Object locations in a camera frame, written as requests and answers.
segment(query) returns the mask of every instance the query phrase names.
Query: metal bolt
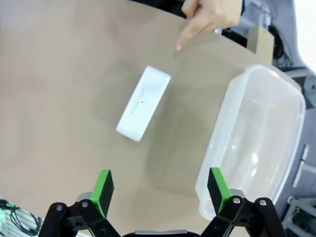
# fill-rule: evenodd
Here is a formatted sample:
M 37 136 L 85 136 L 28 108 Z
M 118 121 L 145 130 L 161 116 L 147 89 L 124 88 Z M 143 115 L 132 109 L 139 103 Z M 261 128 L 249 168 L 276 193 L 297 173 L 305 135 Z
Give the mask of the metal bolt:
M 264 201 L 264 200 L 260 200 L 259 203 L 260 203 L 260 205 L 262 205 L 262 206 L 267 205 L 266 201 Z
M 88 206 L 88 203 L 85 201 L 82 203 L 82 207 L 87 207 Z
M 234 202 L 235 204 L 239 204 L 239 203 L 240 203 L 240 199 L 236 197 L 236 198 L 233 199 L 233 202 Z
M 60 211 L 61 209 L 63 209 L 63 206 L 62 206 L 62 205 L 58 205 L 58 206 L 56 207 L 56 210 L 57 210 L 57 211 Z

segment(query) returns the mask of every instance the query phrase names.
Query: human hand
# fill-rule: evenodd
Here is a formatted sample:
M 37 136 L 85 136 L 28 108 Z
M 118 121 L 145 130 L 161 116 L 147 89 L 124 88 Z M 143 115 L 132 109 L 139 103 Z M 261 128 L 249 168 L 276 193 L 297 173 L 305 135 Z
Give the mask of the human hand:
M 182 31 L 176 49 L 204 30 L 235 26 L 240 18 L 242 0 L 186 0 L 181 8 L 189 20 Z

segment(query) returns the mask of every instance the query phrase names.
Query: beige tabletop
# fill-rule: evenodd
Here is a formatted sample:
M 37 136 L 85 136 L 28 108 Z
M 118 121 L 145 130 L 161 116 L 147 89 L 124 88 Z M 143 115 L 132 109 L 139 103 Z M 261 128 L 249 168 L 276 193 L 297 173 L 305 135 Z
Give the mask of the beige tabletop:
M 120 234 L 200 233 L 194 186 L 218 111 L 260 59 L 214 33 L 177 52 L 185 20 L 126 0 L 0 2 L 0 195 L 44 217 L 110 169 Z M 137 143 L 116 125 L 147 65 L 171 81 Z

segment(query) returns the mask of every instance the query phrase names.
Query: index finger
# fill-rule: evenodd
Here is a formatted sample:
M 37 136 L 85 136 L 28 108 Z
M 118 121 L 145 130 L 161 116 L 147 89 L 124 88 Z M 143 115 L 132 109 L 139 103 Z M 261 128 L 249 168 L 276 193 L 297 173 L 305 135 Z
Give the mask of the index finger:
M 176 43 L 176 49 L 179 51 L 186 42 L 203 30 L 210 23 L 210 21 L 209 14 L 205 8 L 202 8 L 200 11 L 198 11 L 190 23 L 182 31 Z

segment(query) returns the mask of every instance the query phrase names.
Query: wooden block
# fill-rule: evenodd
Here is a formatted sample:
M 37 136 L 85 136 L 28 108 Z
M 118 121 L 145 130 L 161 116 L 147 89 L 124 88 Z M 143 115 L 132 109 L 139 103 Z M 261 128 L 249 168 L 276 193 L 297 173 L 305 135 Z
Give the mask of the wooden block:
M 274 36 L 261 25 L 252 27 L 248 32 L 247 49 L 258 55 L 266 63 L 273 59 Z

